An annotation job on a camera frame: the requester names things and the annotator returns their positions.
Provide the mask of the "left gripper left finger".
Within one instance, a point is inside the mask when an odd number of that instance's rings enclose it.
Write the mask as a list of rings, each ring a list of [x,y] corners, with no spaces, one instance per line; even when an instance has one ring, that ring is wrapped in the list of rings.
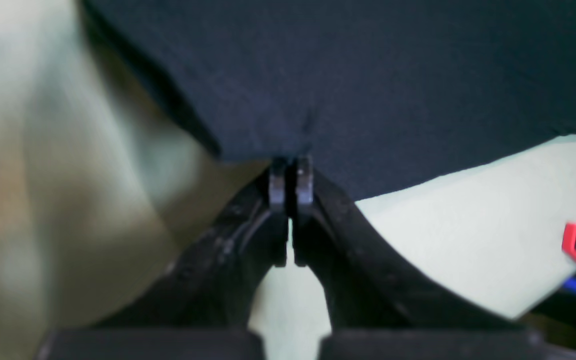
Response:
[[[144,294],[94,327],[246,327],[261,281],[287,262],[287,170],[274,160]]]

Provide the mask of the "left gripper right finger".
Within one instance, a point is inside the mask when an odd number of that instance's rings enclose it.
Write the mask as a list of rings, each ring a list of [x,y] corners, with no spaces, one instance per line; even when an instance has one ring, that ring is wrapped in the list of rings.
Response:
[[[322,285],[333,330],[521,330],[407,261],[308,157],[295,162],[294,174],[295,262]]]

